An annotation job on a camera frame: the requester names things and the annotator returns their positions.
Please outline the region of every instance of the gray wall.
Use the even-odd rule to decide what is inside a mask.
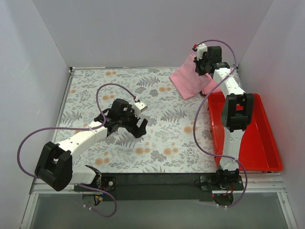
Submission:
[[[180,66],[206,39],[240,61],[273,0],[33,1],[68,66],[153,67]]]
[[[32,178],[16,161],[29,132],[56,123],[68,67],[31,0],[0,1],[0,228],[20,227]],[[22,162],[34,172],[51,132],[26,143]]]
[[[240,64],[244,88],[264,103],[299,228],[305,227],[304,51],[305,2],[274,0]]]

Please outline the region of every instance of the pink towel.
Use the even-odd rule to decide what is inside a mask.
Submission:
[[[195,55],[191,53],[184,64],[170,75],[170,79],[184,100],[194,97],[200,91],[208,94],[217,85],[209,74],[199,76],[195,72],[194,57]],[[221,92],[221,90],[217,88],[214,92]]]

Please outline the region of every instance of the purple cable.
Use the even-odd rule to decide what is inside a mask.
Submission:
[[[97,210],[97,209],[95,209],[95,208],[92,208],[92,207],[89,206],[89,205],[86,205],[86,204],[85,204],[84,206],[86,206],[87,208],[89,208],[89,209],[95,211],[96,213],[98,213],[98,214],[100,214],[101,216],[104,216],[104,217],[106,217],[106,218],[111,217],[111,216],[113,216],[113,215],[115,214],[116,209],[117,209],[117,202],[116,202],[115,198],[113,197],[113,195],[111,195],[110,193],[105,192],[105,191],[103,191],[103,190],[97,189],[97,188],[87,187],[87,186],[81,185],[81,184],[77,184],[77,185],[80,186],[80,187],[89,189],[89,190],[91,190],[91,191],[102,192],[103,194],[108,195],[108,196],[113,200],[113,202],[114,202],[114,211],[113,211],[110,215],[105,215],[104,213],[101,213],[99,210]]]
[[[19,168],[22,170],[22,172],[24,172],[26,175],[30,176],[30,177],[33,177],[33,178],[38,178],[36,175],[32,174],[32,173],[29,173],[28,171],[26,171],[21,162],[20,162],[20,152],[21,152],[21,148],[23,146],[23,144],[25,143],[26,140],[28,140],[29,137],[31,137],[32,135],[40,132],[40,131],[44,131],[44,130],[80,130],[80,131],[88,131],[88,130],[96,130],[98,128],[101,128],[105,125],[106,123],[106,116],[104,115],[104,113],[102,112],[102,109],[100,107],[100,103],[99,103],[99,92],[100,90],[105,87],[105,86],[108,86],[108,85],[114,85],[114,86],[118,86],[118,87],[121,87],[123,88],[124,90],[126,90],[129,94],[132,95],[132,97],[135,99],[136,96],[131,92],[129,91],[127,88],[125,88],[124,86],[122,85],[119,85],[117,83],[106,83],[106,84],[103,84],[102,86],[100,86],[96,92],[96,104],[97,104],[97,107],[99,108],[99,111],[101,112],[102,116],[103,116],[103,123],[99,126],[96,126],[96,127],[93,127],[93,128],[76,128],[76,127],[45,127],[45,128],[41,128],[41,129],[38,129],[38,130],[35,130],[33,131],[32,133],[28,134],[20,143],[19,147],[18,147],[18,150],[17,150],[17,163],[18,163],[18,166]]]
[[[235,159],[234,157],[232,157],[232,156],[211,154],[211,153],[205,151],[205,150],[199,145],[199,143],[198,143],[198,141],[197,141],[197,138],[196,138],[196,123],[197,123],[197,118],[198,118],[199,112],[200,112],[200,110],[201,110],[201,108],[202,108],[204,102],[207,100],[207,98],[210,96],[210,94],[211,94],[217,87],[219,87],[224,81],[226,81],[226,80],[230,77],[230,75],[235,71],[235,69],[236,69],[236,56],[235,56],[235,53],[234,53],[233,49],[232,49],[227,43],[225,43],[225,42],[223,42],[223,41],[220,41],[220,40],[206,40],[206,41],[203,41],[203,42],[199,43],[198,45],[200,45],[200,44],[202,44],[202,43],[206,43],[206,42],[219,42],[219,43],[222,43],[222,44],[226,45],[226,46],[231,50],[231,52],[232,52],[232,54],[233,54],[235,65],[234,65],[234,68],[229,72],[229,74],[228,74],[224,79],[222,79],[222,80],[221,80],[221,81],[220,81],[220,82],[219,82],[219,83],[218,83],[218,84],[217,84],[217,85],[216,85],[216,86],[206,95],[206,97],[205,97],[205,98],[203,99],[203,101],[201,102],[201,104],[200,104],[200,106],[199,106],[199,108],[198,108],[198,110],[197,110],[197,113],[196,113],[196,115],[195,115],[195,119],[194,119],[193,136],[194,136],[194,141],[195,141],[196,145],[197,145],[198,148],[199,148],[201,151],[203,151],[205,154],[210,155],[210,156],[214,156],[214,157],[226,157],[226,158],[230,158],[230,159],[232,159],[232,160],[235,160],[235,161],[241,166],[241,168],[243,169],[243,171],[244,171],[244,177],[245,177],[245,184],[244,184],[244,190],[243,190],[241,196],[240,196],[233,204],[231,204],[231,205],[229,205],[229,206],[222,206],[223,208],[230,208],[230,207],[235,206],[235,205],[243,198],[243,196],[244,196],[244,194],[245,194],[245,192],[246,192],[247,185],[248,185],[248,176],[247,176],[246,169],[245,169],[245,167],[243,166],[243,164],[242,164],[239,160],[236,160],[236,159]]]

